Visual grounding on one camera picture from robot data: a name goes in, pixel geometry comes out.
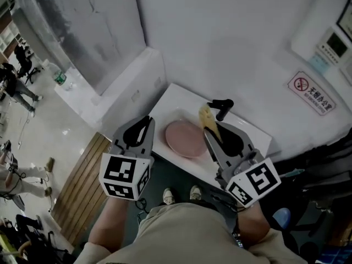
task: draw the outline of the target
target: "black picture frame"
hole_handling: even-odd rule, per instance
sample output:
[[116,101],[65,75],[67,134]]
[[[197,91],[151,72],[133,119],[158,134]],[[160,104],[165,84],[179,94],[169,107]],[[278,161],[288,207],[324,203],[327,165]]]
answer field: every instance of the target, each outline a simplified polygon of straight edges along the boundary
[[351,4],[351,0],[347,0],[347,3],[339,17],[339,19],[336,22],[336,25],[342,30],[343,33],[345,33],[345,35],[347,36],[347,38],[352,42],[352,34],[349,34],[348,32],[345,31],[345,29],[340,25],[340,22],[342,20],[342,18],[345,16],[346,11],[348,9],[348,6]]

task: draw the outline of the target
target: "blue sticky note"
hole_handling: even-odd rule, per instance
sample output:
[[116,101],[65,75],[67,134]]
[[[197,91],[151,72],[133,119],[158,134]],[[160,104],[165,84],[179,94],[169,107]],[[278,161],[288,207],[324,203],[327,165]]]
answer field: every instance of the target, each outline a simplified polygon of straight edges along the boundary
[[309,60],[310,65],[317,71],[320,75],[324,76],[325,72],[329,69],[330,64],[317,52]]

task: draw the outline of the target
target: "black faucet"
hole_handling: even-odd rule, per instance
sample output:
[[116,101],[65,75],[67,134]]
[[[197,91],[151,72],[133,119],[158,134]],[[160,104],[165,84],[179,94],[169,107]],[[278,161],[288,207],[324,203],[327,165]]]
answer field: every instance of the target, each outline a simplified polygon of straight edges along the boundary
[[227,100],[213,100],[211,103],[207,103],[209,107],[219,109],[219,113],[216,115],[218,121],[223,121],[226,114],[233,107],[233,101]]

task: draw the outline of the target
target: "no smoking symbol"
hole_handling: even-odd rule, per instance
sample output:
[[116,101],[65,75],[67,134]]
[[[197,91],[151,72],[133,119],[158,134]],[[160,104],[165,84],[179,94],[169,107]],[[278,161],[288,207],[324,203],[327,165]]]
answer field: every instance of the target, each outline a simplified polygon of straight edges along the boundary
[[294,82],[295,88],[298,91],[306,91],[309,87],[308,81],[305,78],[299,77]]

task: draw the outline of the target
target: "device screen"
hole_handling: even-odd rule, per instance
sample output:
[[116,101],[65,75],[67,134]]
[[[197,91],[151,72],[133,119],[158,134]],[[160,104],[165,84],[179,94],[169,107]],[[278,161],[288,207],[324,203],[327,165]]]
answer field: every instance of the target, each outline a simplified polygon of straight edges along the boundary
[[335,51],[336,55],[339,58],[346,52],[347,46],[341,41],[341,39],[333,33],[329,38],[328,42],[326,42],[332,50]]

